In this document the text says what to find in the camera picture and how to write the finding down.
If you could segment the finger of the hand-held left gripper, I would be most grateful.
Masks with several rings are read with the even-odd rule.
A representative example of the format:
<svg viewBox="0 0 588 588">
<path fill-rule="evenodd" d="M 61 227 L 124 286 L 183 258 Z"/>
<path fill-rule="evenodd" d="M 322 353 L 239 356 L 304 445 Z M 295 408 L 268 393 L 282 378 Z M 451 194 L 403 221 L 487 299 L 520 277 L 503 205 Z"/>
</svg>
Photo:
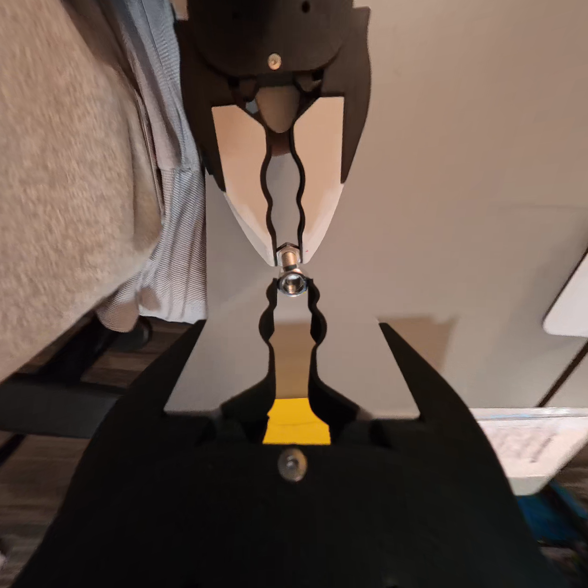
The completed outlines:
<svg viewBox="0 0 588 588">
<path fill-rule="evenodd" d="M 321 97 L 293 125 L 295 154 L 304 174 L 300 197 L 303 264 L 310 262 L 321 245 L 342 194 L 343 114 L 343 97 Z"/>
<path fill-rule="evenodd" d="M 213 107 L 212 116 L 224 196 L 255 251 L 269 266 L 275 267 L 275 247 L 267 223 L 268 200 L 261 181 L 267 155 L 266 131 L 239 106 Z"/>
</svg>

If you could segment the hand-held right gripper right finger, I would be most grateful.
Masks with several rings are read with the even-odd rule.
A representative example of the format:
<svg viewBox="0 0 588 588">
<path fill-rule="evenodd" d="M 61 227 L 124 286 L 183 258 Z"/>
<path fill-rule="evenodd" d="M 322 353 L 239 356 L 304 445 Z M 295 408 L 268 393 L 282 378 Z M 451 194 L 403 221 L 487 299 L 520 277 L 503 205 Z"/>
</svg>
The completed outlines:
<svg viewBox="0 0 588 588">
<path fill-rule="evenodd" d="M 414 419 L 419 410 L 377 319 L 324 309 L 309 281 L 308 400 L 321 420 Z"/>
</svg>

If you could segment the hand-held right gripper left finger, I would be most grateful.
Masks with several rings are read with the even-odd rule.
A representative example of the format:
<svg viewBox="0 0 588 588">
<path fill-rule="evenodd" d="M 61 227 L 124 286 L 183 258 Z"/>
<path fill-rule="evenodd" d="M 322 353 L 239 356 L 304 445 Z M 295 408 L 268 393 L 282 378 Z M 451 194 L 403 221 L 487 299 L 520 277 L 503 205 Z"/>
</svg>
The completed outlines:
<svg viewBox="0 0 588 588">
<path fill-rule="evenodd" d="M 276 303 L 275 279 L 256 280 L 223 302 L 213 299 L 165 412 L 267 415 L 276 399 L 270 344 Z"/>
</svg>

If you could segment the steel hex bolt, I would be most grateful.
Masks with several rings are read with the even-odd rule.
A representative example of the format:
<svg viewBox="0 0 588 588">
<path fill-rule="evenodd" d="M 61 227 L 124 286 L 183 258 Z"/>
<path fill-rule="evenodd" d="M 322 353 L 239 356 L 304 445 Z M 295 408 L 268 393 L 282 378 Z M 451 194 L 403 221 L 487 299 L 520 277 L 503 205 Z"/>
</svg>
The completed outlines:
<svg viewBox="0 0 588 588">
<path fill-rule="evenodd" d="M 302 268 L 302 262 L 300 265 L 294 267 L 280 267 L 277 288 L 285 296 L 294 298 L 305 293 L 308 282 L 309 278 Z"/>
</svg>

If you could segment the grey desk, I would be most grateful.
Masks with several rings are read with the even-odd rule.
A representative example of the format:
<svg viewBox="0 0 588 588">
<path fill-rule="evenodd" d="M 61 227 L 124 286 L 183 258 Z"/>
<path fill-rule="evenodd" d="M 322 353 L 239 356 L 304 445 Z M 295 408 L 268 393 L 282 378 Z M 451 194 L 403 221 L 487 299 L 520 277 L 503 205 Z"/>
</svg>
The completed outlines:
<svg viewBox="0 0 588 588">
<path fill-rule="evenodd" d="M 372 1 L 369 109 L 329 229 L 302 264 L 324 309 L 377 319 L 460 397 L 546 408 L 586 337 L 542 321 L 587 249 L 587 1 Z M 266 131 L 262 189 L 276 266 L 208 173 L 208 315 L 276 251 L 300 250 L 293 125 L 317 100 L 293 82 L 241 109 Z M 307 291 L 277 288 L 270 344 L 311 341 Z"/>
</svg>

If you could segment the striped blue shirt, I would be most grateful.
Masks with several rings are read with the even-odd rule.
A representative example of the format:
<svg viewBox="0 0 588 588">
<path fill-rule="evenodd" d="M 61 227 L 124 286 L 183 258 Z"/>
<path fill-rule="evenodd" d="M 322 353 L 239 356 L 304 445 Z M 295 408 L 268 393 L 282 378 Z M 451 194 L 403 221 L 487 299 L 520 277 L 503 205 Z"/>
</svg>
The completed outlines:
<svg viewBox="0 0 588 588">
<path fill-rule="evenodd" d="M 137 85 L 161 213 L 159 240 L 142 268 L 97 309 L 103 326 L 132 330 L 140 317 L 194 324 L 206 318 L 206 198 L 201 158 L 180 84 L 169 1 L 101 1 Z"/>
</svg>

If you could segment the yellow plastic bin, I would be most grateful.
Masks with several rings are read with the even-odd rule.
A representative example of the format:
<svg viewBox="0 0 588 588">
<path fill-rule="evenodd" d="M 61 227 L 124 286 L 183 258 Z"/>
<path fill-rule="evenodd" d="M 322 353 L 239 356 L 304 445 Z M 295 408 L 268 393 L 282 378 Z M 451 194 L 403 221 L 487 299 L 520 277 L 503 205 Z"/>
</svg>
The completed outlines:
<svg viewBox="0 0 588 588">
<path fill-rule="evenodd" d="M 308 398 L 276 399 L 263 444 L 327 446 L 331 438 L 328 425 L 315 415 Z"/>
</svg>

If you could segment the laminated paper sheet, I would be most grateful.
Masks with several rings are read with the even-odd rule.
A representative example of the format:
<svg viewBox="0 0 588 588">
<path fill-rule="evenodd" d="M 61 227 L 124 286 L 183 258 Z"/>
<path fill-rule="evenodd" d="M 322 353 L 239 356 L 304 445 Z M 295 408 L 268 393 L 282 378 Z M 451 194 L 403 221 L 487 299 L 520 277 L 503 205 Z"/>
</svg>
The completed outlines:
<svg viewBox="0 0 588 588">
<path fill-rule="evenodd" d="M 587 409 L 470 409 L 516 496 L 540 492 L 587 443 Z"/>
</svg>

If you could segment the blue plastic object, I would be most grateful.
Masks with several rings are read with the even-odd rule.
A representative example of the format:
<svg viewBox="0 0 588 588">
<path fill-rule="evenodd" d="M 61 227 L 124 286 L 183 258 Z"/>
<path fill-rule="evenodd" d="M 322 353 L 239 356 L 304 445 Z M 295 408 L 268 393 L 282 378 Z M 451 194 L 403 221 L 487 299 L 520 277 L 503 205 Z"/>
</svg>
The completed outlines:
<svg viewBox="0 0 588 588">
<path fill-rule="evenodd" d="M 535 540 L 542 546 L 587 546 L 587 509 L 574 494 L 553 481 L 516 501 Z"/>
</svg>

